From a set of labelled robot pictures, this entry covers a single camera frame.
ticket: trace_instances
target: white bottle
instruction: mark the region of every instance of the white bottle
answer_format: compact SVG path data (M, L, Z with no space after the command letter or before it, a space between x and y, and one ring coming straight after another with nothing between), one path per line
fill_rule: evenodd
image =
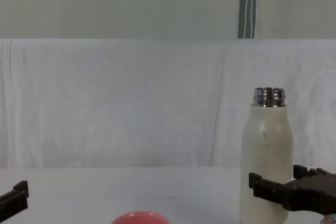
M287 119L285 93L279 88L255 89L241 149L240 213L242 224L283 224L282 205L253 196L248 174L279 183L291 180L293 137Z

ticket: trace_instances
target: white table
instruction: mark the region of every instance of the white table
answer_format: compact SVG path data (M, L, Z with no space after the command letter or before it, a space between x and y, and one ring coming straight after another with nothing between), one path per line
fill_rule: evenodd
M237 168L12 169L0 178L1 194L21 180L29 185L29 208L8 224L110 224L134 210L160 212L174 224L238 223ZM321 219L293 212L288 223Z

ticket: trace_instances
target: white cloth backdrop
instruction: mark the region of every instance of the white cloth backdrop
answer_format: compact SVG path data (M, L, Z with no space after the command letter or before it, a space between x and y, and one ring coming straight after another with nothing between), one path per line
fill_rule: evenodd
M1 167L239 165L253 88L295 163L336 162L334 40L2 40Z
M257 0L255 38L336 38L336 0Z

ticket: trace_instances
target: red ball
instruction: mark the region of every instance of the red ball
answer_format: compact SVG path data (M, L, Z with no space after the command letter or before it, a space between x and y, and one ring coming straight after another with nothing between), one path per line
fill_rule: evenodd
M122 215L112 224L171 224L163 215L157 212L137 211Z

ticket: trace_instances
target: wall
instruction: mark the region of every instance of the wall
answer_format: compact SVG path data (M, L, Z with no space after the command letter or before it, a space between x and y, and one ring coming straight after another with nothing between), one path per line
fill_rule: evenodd
M0 38L237 37L239 0L0 0Z
M335 0L258 0L256 38L336 38Z

